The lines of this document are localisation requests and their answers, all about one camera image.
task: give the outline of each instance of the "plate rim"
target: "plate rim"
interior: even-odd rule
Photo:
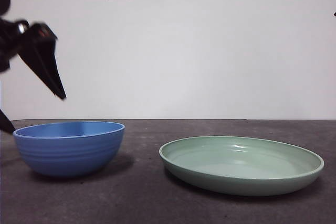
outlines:
[[[172,162],[171,160],[169,160],[168,158],[166,158],[163,153],[162,153],[162,150],[172,144],[172,143],[175,143],[175,142],[179,142],[179,141],[183,141],[183,140],[187,140],[187,139],[192,139],[192,138],[204,138],[204,137],[219,137],[219,138],[229,138],[229,137],[234,137],[234,138],[248,138],[248,139],[255,139],[255,140],[262,140],[262,141],[267,141],[267,142],[272,142],[272,143],[278,143],[278,144],[284,144],[284,145],[288,145],[290,147],[294,147],[294,148],[299,148],[301,150],[304,150],[310,154],[312,154],[313,156],[317,157],[318,160],[320,161],[320,165],[310,171],[310,172],[306,172],[306,173],[301,173],[301,174],[298,174],[298,175],[293,175],[293,176],[286,176],[286,177],[282,177],[282,178],[243,178],[243,177],[235,177],[235,176],[225,176],[225,175],[220,175],[220,174],[215,174],[215,173],[207,173],[207,172],[201,172],[199,170],[196,170],[196,169],[190,169],[190,168],[186,168],[184,166],[181,166],[181,165],[178,165],[176,164],[175,162]],[[284,143],[284,142],[280,142],[280,141],[274,141],[274,140],[268,140],[268,139],[263,139],[263,138],[257,138],[257,137],[246,137],[246,136],[220,136],[220,135],[211,135],[211,136],[192,136],[192,137],[185,137],[185,138],[180,138],[180,139],[177,139],[177,140],[173,140],[173,141],[170,141],[170,142],[167,142],[165,144],[163,144],[160,149],[159,149],[159,155],[160,157],[165,161],[165,162],[168,162],[174,166],[177,166],[179,168],[182,168],[182,169],[185,169],[185,170],[188,170],[190,172],[193,172],[193,173],[199,173],[199,174],[205,174],[205,175],[210,175],[210,176],[216,176],[216,177],[220,177],[220,178],[230,178],[230,179],[241,179],[241,180],[260,180],[260,181],[270,181],[270,180],[284,180],[284,179],[295,179],[295,178],[303,178],[303,177],[306,177],[306,176],[310,176],[310,175],[313,175],[313,174],[318,174],[323,168],[324,168],[324,160],[323,158],[316,154],[315,152],[313,151],[310,151],[306,148],[303,148],[303,147],[300,147],[300,146],[297,146],[297,145],[293,145],[293,144],[288,144],[288,143]]]

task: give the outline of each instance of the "bowl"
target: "bowl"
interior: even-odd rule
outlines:
[[[24,162],[52,177],[76,177],[104,167],[118,152],[125,126],[113,122],[62,122],[14,131]]]
[[[307,149],[271,140],[202,136],[175,140],[159,150],[164,166],[207,190],[243,196],[291,193],[311,184],[323,159]]]

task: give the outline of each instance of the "light green plate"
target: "light green plate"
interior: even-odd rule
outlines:
[[[181,180],[219,193],[268,196],[311,184],[323,159],[304,148],[258,138],[200,136],[159,150],[165,167]]]

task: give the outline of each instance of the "blue bowl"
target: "blue bowl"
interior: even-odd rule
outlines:
[[[13,135],[31,169],[53,177],[76,177],[111,161],[124,129],[124,125],[112,122],[65,122],[21,128]]]

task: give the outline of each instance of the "table surface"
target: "table surface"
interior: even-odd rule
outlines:
[[[19,120],[16,128],[78,120]],[[54,179],[21,160],[1,135],[1,223],[336,223],[336,121],[102,120],[126,126],[117,156],[85,177]],[[298,145],[325,161],[320,177],[286,195],[230,196],[206,191],[164,169],[158,150],[190,136],[258,137]]]

